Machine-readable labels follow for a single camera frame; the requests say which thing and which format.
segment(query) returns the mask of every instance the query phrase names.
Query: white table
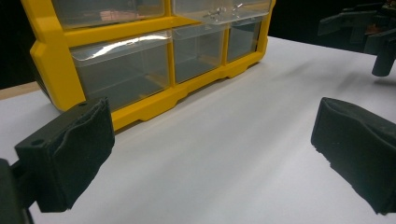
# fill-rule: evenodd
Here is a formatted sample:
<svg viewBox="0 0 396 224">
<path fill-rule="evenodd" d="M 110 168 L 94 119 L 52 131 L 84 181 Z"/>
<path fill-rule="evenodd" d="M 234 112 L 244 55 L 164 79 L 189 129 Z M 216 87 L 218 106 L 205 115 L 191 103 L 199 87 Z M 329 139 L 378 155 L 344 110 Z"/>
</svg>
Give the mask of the white table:
<svg viewBox="0 0 396 224">
<path fill-rule="evenodd" d="M 375 56 L 270 37 L 264 59 L 118 133 L 72 210 L 36 223 L 396 223 L 376 215 L 310 144 L 321 97 L 396 122 L 396 72 Z M 59 115 L 40 91 L 0 101 L 0 157 Z"/>
</svg>

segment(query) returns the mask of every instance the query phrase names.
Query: storage bin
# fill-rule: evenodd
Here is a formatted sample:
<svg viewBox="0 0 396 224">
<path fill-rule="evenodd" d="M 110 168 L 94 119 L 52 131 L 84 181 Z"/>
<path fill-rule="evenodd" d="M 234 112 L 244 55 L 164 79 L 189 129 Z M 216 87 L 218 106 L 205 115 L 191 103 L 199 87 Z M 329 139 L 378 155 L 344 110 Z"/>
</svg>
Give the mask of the storage bin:
<svg viewBox="0 0 396 224">
<path fill-rule="evenodd" d="M 52 0 L 63 28 L 104 25 L 160 17 L 162 0 Z"/>
<path fill-rule="evenodd" d="M 271 0 L 173 0 L 175 15 L 210 24 L 264 16 L 270 7 Z"/>
<path fill-rule="evenodd" d="M 190 25 L 173 30 L 176 82 L 210 71 L 221 64 L 226 25 Z"/>
<path fill-rule="evenodd" d="M 255 17 L 232 23 L 228 42 L 228 62 L 256 51 L 262 20 L 262 17 Z"/>
<path fill-rule="evenodd" d="M 169 86 L 170 32 L 72 49 L 85 97 L 106 96 L 116 110 Z"/>
</svg>

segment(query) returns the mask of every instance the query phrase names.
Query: table surface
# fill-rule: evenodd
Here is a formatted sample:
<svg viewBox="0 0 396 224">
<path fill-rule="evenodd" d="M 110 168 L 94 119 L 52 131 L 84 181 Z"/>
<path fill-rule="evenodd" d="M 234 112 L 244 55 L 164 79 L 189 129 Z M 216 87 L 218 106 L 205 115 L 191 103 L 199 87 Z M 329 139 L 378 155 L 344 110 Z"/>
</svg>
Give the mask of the table surface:
<svg viewBox="0 0 396 224">
<path fill-rule="evenodd" d="M 36 223 L 395 223 L 376 215 L 315 151 L 322 97 L 396 122 L 396 76 L 375 56 L 269 37 L 241 76 L 119 132 L 113 153 L 70 211 Z M 41 91 L 0 101 L 0 157 L 59 112 Z"/>
</svg>

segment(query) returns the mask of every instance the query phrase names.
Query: parts organizer cabinet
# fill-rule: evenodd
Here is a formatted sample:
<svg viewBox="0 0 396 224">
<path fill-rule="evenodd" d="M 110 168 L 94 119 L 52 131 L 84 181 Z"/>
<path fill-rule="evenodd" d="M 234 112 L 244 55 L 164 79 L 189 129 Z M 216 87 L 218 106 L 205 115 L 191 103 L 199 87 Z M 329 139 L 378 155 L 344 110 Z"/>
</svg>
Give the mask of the parts organizer cabinet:
<svg viewBox="0 0 396 224">
<path fill-rule="evenodd" d="M 60 110 L 107 96 L 117 130 L 258 62 L 275 0 L 22 3 L 35 32 L 31 54 L 43 91 Z"/>
</svg>

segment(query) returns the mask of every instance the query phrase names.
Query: yellow plastic frame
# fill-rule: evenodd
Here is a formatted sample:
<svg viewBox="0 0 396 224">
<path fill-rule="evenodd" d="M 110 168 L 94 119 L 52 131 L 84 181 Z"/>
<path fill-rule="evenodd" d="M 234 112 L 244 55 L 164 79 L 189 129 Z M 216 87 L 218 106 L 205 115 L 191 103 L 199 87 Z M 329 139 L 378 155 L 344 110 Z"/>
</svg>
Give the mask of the yellow plastic frame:
<svg viewBox="0 0 396 224">
<path fill-rule="evenodd" d="M 114 129 L 118 130 L 137 120 L 152 119 L 174 107 L 177 101 L 190 92 L 217 79 L 235 77 L 261 60 L 267 46 L 268 28 L 275 2 L 276 0 L 272 0 L 270 13 L 262 21 L 255 52 L 227 63 L 229 32 L 226 30 L 221 66 L 181 84 L 176 84 L 175 81 L 173 43 L 169 43 L 167 48 L 170 88 L 112 112 Z M 51 0 L 22 0 L 22 4 L 36 38 L 31 55 L 52 103 L 62 111 L 86 100 L 70 48 L 198 23 L 198 21 L 173 16 L 171 0 L 164 0 L 165 15 L 161 18 L 64 30 L 55 14 Z"/>
</svg>

